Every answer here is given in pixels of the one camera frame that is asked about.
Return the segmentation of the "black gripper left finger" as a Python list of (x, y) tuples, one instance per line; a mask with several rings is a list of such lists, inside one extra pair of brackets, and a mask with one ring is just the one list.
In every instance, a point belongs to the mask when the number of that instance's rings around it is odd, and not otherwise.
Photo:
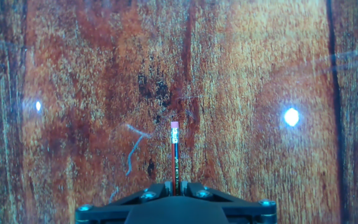
[(173, 196), (173, 184), (152, 184), (144, 190), (97, 207), (92, 204), (80, 205), (75, 210), (76, 224), (124, 224), (130, 211), (138, 205), (164, 197)]

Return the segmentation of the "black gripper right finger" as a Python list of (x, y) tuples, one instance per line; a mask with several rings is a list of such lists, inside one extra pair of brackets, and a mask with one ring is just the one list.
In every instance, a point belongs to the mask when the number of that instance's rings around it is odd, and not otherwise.
[(217, 205), (228, 223), (277, 224), (277, 204), (270, 199), (248, 202), (241, 198), (209, 188), (201, 183), (182, 181), (181, 196)]

